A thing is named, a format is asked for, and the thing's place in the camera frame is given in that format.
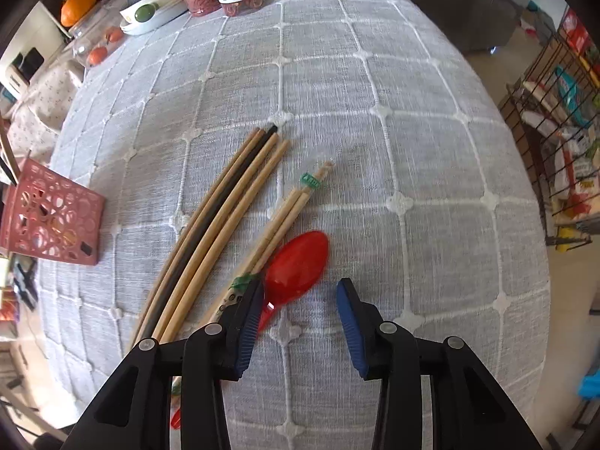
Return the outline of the clear jar with tomatoes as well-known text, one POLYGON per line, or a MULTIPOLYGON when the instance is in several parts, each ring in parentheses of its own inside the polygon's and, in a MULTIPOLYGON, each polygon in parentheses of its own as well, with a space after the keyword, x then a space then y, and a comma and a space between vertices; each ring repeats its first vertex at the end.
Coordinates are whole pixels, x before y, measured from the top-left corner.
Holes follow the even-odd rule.
POLYGON ((120 11, 127 0, 103 0, 68 32, 73 58, 85 68, 96 67, 101 57, 110 56, 125 40, 120 11))

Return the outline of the white bowl with plate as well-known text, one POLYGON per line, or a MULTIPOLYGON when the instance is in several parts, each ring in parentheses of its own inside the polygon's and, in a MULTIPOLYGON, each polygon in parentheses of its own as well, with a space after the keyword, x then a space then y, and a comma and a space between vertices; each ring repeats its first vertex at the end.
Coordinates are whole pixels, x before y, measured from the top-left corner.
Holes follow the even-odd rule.
POLYGON ((186 11, 184 0, 127 0, 127 6, 120 11, 120 29, 126 35, 140 36, 157 30, 186 11))

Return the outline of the black chopstick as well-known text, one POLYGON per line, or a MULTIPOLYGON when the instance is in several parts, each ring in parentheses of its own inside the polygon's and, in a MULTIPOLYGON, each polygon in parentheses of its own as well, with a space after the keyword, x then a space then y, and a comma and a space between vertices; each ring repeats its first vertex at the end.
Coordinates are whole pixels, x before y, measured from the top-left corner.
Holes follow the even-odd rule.
POLYGON ((225 180, 225 187, 220 190, 220 192, 217 192, 217 199, 210 201, 210 205, 204 211, 199 224, 196 225, 193 231, 188 235, 186 245, 180 252, 180 258, 173 264, 174 270, 168 275, 164 289, 160 294, 157 295, 157 298, 154 299, 153 308, 151 308, 150 312, 148 312, 147 321, 145 321, 145 327, 142 329, 140 340, 150 337, 153 334, 153 330, 155 330, 157 322, 160 319, 167 302, 170 300, 172 292, 174 291, 180 276, 182 275, 197 246, 200 244, 200 241, 203 239, 204 234, 209 229, 210 224, 214 221, 228 196, 231 194, 243 174, 247 171, 248 167, 254 161, 257 154, 277 132, 278 126, 276 125, 271 125, 270 128, 264 130, 263 137, 256 143, 256 145, 253 146, 249 154, 245 157, 245 159, 242 160, 241 165, 236 166, 234 172, 231 173, 230 177, 225 180))

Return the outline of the brown wooden chopstick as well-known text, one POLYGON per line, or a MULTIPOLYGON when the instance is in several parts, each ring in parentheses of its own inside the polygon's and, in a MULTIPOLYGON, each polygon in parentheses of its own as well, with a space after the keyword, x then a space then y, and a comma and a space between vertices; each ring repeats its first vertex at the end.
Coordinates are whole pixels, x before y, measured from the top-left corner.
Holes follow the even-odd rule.
POLYGON ((144 303, 143 308, 140 310, 136 327, 133 330, 132 338, 129 343, 129 348, 133 348, 133 345, 140 340, 140 335, 143 332, 143 327, 146 326, 147 316, 149 315, 150 309, 153 308, 153 304, 155 303, 155 298, 157 298, 158 294, 162 292, 164 286, 166 285, 167 277, 174 270, 173 264, 176 260, 180 258, 180 252, 183 247, 186 245, 188 235, 193 231, 193 229, 200 223, 200 220, 203 218, 204 211, 210 205, 210 201, 217 199, 217 193, 220 192, 225 187, 225 180, 228 179, 231 173, 234 172, 235 168, 241 165, 241 162, 245 157, 249 154, 250 150, 254 145, 263 137, 264 130, 260 127, 255 127, 250 134, 246 137, 242 145, 235 152, 234 156, 230 159, 230 162, 227 163, 227 166, 220 172, 220 176, 214 181, 214 184, 210 186, 207 194, 204 195, 203 200, 197 206, 195 212, 192 217, 187 222, 186 227, 181 232, 177 243, 173 247, 171 253, 167 261, 165 262, 162 270, 157 276, 156 281, 153 284, 153 288, 150 290, 150 293, 147 296, 147 300, 144 303))

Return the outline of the red plastic spoon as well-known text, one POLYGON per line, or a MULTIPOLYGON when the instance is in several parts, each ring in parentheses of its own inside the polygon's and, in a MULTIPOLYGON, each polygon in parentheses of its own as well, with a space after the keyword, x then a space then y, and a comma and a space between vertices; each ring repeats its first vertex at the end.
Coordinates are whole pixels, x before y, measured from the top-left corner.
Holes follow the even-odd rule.
POLYGON ((284 305, 301 298, 316 284, 327 266, 329 249, 329 238, 324 232, 310 231, 278 249, 266 267, 250 264, 253 251, 247 255, 234 271, 231 285, 245 285, 246 278, 256 275, 265 281, 258 332, 269 326, 270 319, 284 305))

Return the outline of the grey checked tablecloth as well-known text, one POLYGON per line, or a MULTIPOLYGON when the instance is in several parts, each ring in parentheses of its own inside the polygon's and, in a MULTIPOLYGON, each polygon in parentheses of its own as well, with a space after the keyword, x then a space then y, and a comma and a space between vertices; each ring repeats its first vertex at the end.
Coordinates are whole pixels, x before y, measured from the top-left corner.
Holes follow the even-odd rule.
POLYGON ((334 166, 294 222, 330 240, 322 278, 224 389, 236 449, 367 449, 380 386, 353 368, 336 307, 359 296, 415 335, 463 338, 527 413, 549 325, 538 206, 477 74, 410 0, 265 0, 179 17, 90 70, 52 169, 105 200, 99 261, 40 264, 47 352, 83 410, 196 210, 249 132, 290 149, 217 261, 192 331, 316 159, 334 166))

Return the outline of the tan wooden chopstick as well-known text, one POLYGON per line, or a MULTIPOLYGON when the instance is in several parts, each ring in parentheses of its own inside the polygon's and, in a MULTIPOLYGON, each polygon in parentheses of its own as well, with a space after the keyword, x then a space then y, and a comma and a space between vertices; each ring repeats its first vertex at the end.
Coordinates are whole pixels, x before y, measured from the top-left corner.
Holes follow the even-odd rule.
POLYGON ((197 246, 151 338, 160 342, 175 338, 243 215, 289 147, 290 142, 276 133, 257 154, 197 246))

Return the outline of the disposable chopsticks pair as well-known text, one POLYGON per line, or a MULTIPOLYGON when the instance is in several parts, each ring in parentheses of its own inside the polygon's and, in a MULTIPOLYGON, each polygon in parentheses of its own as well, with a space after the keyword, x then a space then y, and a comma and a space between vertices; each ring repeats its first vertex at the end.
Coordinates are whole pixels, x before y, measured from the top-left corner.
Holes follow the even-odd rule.
POLYGON ((207 309, 200 319, 200 326, 216 323, 225 309, 234 305, 245 290, 244 285, 263 270, 284 236, 294 224, 312 194, 326 180, 335 163, 332 159, 322 160, 315 171, 305 171, 291 189, 284 202, 274 213, 263 229, 249 254, 234 272, 230 285, 224 288, 216 302, 207 309))

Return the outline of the floral cloth cover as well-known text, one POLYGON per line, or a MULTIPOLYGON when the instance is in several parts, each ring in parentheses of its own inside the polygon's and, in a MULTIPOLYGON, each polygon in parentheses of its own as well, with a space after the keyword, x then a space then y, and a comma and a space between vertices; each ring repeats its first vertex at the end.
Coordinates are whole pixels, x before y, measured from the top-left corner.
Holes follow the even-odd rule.
POLYGON ((47 165, 84 70, 74 60, 56 62, 38 76, 8 115, 7 138, 16 160, 26 156, 47 165))

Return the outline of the orange pumpkin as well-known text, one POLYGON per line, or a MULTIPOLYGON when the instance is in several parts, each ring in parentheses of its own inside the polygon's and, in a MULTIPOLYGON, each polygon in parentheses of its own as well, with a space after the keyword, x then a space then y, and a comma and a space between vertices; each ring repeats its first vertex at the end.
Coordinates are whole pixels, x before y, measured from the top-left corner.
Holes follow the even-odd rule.
POLYGON ((97 0, 65 0, 61 7, 60 23, 63 27, 73 27, 97 3, 97 0))

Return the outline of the pink perforated utensil basket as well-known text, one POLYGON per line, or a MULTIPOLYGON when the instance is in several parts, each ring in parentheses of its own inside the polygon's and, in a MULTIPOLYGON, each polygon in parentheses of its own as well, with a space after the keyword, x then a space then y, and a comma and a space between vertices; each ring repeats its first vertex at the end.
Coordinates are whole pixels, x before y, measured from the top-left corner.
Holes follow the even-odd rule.
POLYGON ((8 188, 1 253, 96 265, 104 206, 102 195, 26 159, 8 188))

